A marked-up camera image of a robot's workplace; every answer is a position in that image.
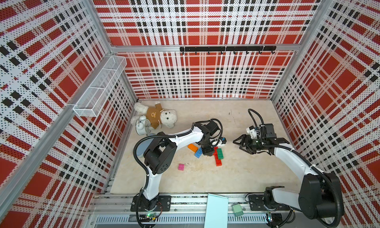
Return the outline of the green lego brick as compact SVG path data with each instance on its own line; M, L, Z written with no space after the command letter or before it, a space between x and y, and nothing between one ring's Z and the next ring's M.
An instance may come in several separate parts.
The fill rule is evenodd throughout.
M219 160L224 159L223 151L222 151L221 148L218 148L218 149L216 150L216 153L217 153L217 157L218 157Z

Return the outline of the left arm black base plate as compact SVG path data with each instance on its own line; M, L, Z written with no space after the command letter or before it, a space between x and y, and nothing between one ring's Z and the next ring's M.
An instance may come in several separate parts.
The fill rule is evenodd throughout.
M133 197L130 211L135 212L138 209L139 212L167 212L170 211L171 198L170 195L158 195L153 200L147 200L144 195L136 195Z

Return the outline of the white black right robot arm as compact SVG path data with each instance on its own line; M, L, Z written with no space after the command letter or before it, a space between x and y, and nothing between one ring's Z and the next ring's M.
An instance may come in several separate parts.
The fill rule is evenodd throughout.
M311 220L318 220L326 228L338 227L345 214L341 183L334 172L326 173L303 157L284 138L277 137L273 124L259 122L247 128L247 133L233 141L239 149L254 155L267 153L276 156L301 182L299 191L284 186L268 186L263 194L263 205L268 211L288 206Z

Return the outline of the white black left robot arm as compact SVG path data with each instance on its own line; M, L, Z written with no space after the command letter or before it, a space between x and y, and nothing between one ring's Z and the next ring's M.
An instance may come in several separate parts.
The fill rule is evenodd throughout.
M223 125L215 118L195 122L190 129L178 134L167 135L160 132L140 139L133 148L133 157L145 171L145 184L133 198L131 211L153 211L159 204L163 211L169 211L171 196L160 195L159 185L176 152L195 143L200 146L204 156L213 156L214 149L226 142Z

